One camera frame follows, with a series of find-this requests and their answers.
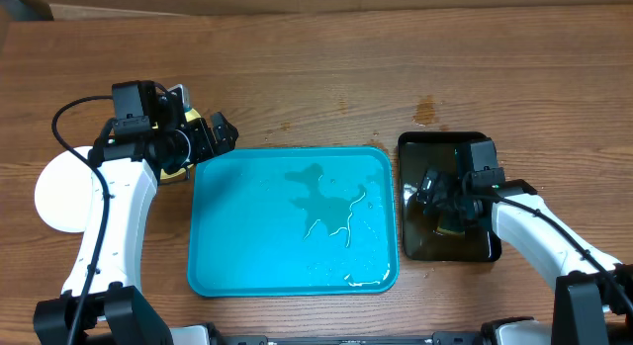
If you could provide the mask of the green yellow sponge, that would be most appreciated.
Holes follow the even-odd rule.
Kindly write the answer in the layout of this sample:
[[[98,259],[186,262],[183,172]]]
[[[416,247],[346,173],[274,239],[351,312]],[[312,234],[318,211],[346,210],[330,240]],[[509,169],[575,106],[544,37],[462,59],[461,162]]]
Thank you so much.
[[[462,237],[465,234],[465,226],[458,216],[441,214],[438,218],[435,232],[441,235]]]

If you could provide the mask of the yellow-green plate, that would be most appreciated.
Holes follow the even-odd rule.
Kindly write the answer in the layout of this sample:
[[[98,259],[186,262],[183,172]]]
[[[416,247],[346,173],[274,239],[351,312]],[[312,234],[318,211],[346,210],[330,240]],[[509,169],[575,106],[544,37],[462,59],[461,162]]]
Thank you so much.
[[[198,119],[200,117],[201,117],[201,115],[195,109],[191,109],[190,111],[185,113],[185,118],[186,118],[186,121],[188,123],[190,123],[193,120]],[[171,174],[168,174],[164,170],[162,170],[161,174],[160,174],[160,181],[161,182],[166,182],[168,180],[172,180],[172,179],[174,179],[174,178],[176,178],[178,176],[181,176],[181,175],[183,175],[185,173],[186,173],[186,169],[185,168],[180,168],[177,172],[174,172],[174,173],[171,173]]]

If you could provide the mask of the white plate with orange stain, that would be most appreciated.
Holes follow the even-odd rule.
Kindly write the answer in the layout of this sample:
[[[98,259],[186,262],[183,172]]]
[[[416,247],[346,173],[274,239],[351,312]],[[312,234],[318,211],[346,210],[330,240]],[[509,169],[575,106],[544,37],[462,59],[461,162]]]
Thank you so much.
[[[70,151],[64,151],[39,176],[35,206],[49,227],[80,233],[88,223],[92,194],[92,171]]]

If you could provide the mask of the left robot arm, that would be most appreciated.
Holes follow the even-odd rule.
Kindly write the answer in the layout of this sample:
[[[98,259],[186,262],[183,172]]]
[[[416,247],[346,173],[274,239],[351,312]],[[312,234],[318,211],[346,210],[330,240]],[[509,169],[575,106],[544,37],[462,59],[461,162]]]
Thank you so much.
[[[82,242],[58,298],[37,304],[43,344],[219,344],[212,324],[171,328],[141,292],[147,217],[163,176],[234,150],[238,130],[221,113],[192,109],[182,85],[113,85],[115,114],[94,143],[63,152],[43,170],[36,208],[50,227]]]

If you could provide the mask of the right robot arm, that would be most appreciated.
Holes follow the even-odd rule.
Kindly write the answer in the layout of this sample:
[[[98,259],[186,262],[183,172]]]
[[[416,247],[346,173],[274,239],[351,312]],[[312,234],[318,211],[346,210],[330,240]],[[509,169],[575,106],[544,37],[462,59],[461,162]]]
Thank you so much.
[[[456,232],[483,226],[516,249],[554,292],[553,321],[513,317],[483,324],[479,344],[629,344],[632,268],[585,241],[523,180],[501,169],[451,178],[428,170],[416,191],[428,215]]]

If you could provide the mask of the black water tray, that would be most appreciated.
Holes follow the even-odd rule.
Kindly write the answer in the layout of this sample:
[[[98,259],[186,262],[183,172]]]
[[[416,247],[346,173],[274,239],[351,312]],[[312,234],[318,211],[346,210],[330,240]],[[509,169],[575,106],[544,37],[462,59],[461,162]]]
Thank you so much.
[[[438,216],[425,216],[415,200],[422,177],[434,168],[457,175],[456,147],[487,138],[481,132],[405,132],[399,137],[401,223],[405,256],[416,261],[495,262],[500,240],[492,229],[465,229],[462,237],[435,232]]]

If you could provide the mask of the blue plastic tray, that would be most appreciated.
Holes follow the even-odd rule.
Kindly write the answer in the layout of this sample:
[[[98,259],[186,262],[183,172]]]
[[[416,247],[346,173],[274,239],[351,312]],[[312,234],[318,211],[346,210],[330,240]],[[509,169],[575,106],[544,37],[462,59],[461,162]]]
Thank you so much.
[[[207,298],[377,294],[399,275],[389,156],[240,149],[195,173],[187,278]]]

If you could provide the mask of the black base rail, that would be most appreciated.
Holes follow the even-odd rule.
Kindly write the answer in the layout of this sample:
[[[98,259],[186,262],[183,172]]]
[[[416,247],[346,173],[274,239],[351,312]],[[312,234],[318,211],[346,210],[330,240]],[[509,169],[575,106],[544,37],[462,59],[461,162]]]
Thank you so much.
[[[225,336],[216,344],[226,345],[493,345],[480,332],[437,331],[431,335],[292,337],[269,338],[264,335]]]

